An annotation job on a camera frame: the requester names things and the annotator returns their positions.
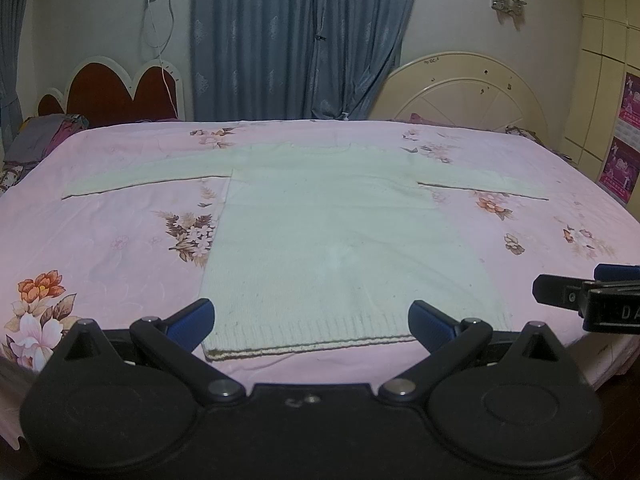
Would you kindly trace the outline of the pile of clothes left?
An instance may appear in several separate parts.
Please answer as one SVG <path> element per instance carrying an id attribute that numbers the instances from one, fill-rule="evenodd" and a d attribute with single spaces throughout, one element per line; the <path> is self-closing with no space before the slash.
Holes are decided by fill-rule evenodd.
<path id="1" fill-rule="evenodd" d="M 52 114 L 27 119 L 4 156 L 1 193 L 21 182 L 68 138 L 88 128 L 88 119 L 77 114 Z"/>

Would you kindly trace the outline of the cream panelled wardrobe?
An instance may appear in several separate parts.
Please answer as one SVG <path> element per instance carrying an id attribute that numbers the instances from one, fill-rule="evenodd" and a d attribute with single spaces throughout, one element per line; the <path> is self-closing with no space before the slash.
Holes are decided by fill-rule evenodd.
<path id="1" fill-rule="evenodd" d="M 582 39 L 560 151 L 597 184 L 614 136 L 639 151 L 639 128 L 618 118 L 626 73 L 639 77 L 639 0 L 582 0 Z M 624 207 L 638 217 L 639 177 Z"/>

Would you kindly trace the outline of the purple poster upper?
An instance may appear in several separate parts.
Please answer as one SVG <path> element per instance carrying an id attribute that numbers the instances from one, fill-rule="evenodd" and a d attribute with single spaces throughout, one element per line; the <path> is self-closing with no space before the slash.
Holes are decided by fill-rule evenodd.
<path id="1" fill-rule="evenodd" d="M 637 75 L 626 73 L 618 118 L 631 127 L 640 127 L 640 78 Z"/>

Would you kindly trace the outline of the blue curtain far left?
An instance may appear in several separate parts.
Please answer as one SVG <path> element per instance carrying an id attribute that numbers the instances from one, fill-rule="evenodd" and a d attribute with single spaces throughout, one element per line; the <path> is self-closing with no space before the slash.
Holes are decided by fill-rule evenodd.
<path id="1" fill-rule="evenodd" d="M 23 121 L 17 96 L 17 66 L 27 0 L 1 0 L 1 141 L 5 152 Z"/>

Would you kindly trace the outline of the pink floral bed sheet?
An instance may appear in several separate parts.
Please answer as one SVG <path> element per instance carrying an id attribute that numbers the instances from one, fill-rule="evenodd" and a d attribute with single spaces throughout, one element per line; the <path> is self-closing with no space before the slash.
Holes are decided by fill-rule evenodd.
<path id="1" fill-rule="evenodd" d="M 639 260 L 638 221 L 560 156 L 519 136 L 405 122 L 149 122 L 65 141 L 1 200 L 1 350 L 43 367 L 78 318 L 126 326 L 198 296 L 227 185 L 202 179 L 71 198 L 70 183 L 104 171 L 250 144 L 373 145 L 445 169 L 522 180 L 514 195 L 422 188 L 487 271 L 513 327 L 543 320 L 591 385 L 626 372 L 634 336 L 588 334 L 572 312 L 536 304 L 541 273 L 589 278 L 599 263 Z"/>

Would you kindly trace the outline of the pale green knitted sweater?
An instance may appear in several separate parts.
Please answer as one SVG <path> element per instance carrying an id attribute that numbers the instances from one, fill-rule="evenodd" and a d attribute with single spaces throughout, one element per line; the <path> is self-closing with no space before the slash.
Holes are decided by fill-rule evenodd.
<path id="1" fill-rule="evenodd" d="M 201 296 L 216 322 L 211 361 L 409 338 L 417 299 L 498 328 L 510 316 L 432 188 L 544 200 L 539 186 L 375 146 L 254 144 L 78 179 L 66 196 L 225 178 Z"/>

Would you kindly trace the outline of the red heart-shaped headboard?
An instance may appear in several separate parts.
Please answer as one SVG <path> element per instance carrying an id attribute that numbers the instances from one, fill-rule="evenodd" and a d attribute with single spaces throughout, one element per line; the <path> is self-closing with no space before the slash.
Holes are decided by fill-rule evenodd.
<path id="1" fill-rule="evenodd" d="M 91 128 L 183 120 L 182 77 L 165 61 L 146 63 L 131 76 L 111 58 L 93 56 L 74 69 L 63 91 L 44 90 L 36 114 L 80 115 Z"/>

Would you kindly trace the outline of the cream round headboard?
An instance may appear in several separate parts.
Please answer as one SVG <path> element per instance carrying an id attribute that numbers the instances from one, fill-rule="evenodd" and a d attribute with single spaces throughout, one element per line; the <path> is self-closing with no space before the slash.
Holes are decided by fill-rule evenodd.
<path id="1" fill-rule="evenodd" d="M 506 64 L 472 52 L 422 56 L 394 70 L 373 104 L 372 120 L 503 132 L 519 128 L 541 143 L 551 142 L 548 122 L 535 93 Z"/>

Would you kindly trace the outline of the purple poster lower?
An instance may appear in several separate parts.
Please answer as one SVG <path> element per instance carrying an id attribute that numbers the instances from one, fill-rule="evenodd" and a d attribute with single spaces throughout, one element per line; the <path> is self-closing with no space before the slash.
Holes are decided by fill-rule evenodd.
<path id="1" fill-rule="evenodd" d="M 626 206 L 639 177 L 639 152 L 619 138 L 612 139 L 598 185 Z"/>

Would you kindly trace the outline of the blue grey window curtain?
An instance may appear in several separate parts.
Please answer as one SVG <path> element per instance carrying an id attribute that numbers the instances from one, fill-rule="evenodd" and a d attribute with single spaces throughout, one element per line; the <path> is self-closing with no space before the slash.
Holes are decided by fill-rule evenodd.
<path id="1" fill-rule="evenodd" d="M 413 3 L 192 0 L 195 119 L 366 119 Z"/>

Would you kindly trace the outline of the purple poster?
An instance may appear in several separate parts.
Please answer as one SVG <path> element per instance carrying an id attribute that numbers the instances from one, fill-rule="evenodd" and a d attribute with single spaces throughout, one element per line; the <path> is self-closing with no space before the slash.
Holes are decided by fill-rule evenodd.
<path id="1" fill-rule="evenodd" d="M 639 152 L 619 138 L 612 139 L 598 185 L 626 206 L 639 177 Z"/>
<path id="2" fill-rule="evenodd" d="M 637 75 L 626 73 L 618 118 L 631 127 L 640 127 L 640 78 Z"/>

